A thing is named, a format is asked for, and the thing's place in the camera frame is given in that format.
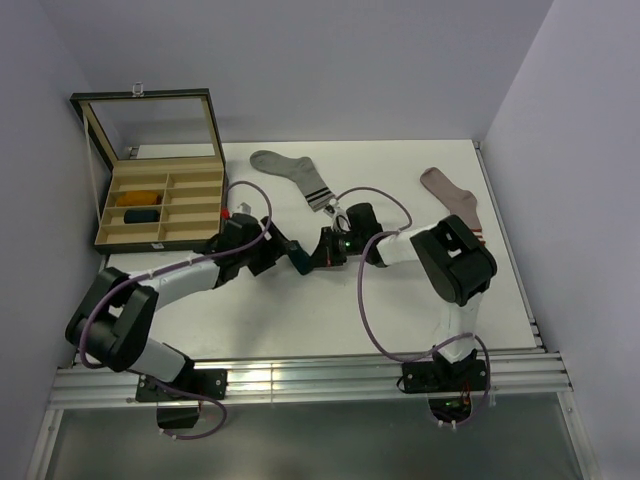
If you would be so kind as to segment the dark green reindeer sock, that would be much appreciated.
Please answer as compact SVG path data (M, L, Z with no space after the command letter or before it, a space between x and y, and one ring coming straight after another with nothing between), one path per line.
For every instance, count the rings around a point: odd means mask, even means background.
M307 275L314 269L311 256L297 240L287 244L287 256L300 275Z

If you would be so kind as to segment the mustard yellow sock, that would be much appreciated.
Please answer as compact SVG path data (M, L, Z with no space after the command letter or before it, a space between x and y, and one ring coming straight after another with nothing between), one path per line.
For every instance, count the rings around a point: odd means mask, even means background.
M162 196L154 191L127 191L119 195L115 201L116 207L153 206L162 203Z

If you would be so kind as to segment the navy santa sock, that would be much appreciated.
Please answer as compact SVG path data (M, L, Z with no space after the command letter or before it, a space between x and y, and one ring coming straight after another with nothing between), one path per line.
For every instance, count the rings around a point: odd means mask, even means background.
M129 209L123 216L125 225L156 223L160 220L161 212L151 209Z

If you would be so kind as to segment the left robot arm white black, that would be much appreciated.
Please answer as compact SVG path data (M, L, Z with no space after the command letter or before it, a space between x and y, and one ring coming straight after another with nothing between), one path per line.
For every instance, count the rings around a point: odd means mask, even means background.
M159 380L172 399L183 399L195 386L193 361L150 338L157 311L195 293L235 279L246 267L257 276L279 258L289 258L306 273L308 254L265 217L235 213L223 230L177 263L145 273L103 269L69 321L66 340L78 348L89 368L132 371Z

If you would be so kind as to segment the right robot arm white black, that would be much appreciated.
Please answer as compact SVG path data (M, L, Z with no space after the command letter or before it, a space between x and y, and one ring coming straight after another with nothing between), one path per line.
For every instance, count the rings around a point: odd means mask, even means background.
M475 360L483 344L475 330L479 306L491 280L497 274L494 256L457 215L438 223L398 232L385 232L369 203L346 210L347 230L325 227L319 243L310 255L312 269L342 266L358 256L358 308L366 316L363 276L366 264L377 268L418 262L446 309L438 325L436 344L428 355L438 360L433 365L435 383L452 390L468 374L466 364Z

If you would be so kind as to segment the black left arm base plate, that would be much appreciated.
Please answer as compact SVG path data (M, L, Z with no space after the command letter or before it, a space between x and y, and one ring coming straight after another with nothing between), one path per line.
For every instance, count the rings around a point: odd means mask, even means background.
M194 369L190 373L168 383L169 391L148 375L140 375L135 393L139 403L194 400L194 395L223 400L226 395L227 371L225 369Z

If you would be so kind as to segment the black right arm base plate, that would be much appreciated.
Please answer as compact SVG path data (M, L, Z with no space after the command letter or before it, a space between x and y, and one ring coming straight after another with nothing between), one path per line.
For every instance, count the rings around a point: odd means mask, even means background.
M401 371L407 394L484 391L489 380L486 363L478 359L455 363L446 360L406 362L401 365Z

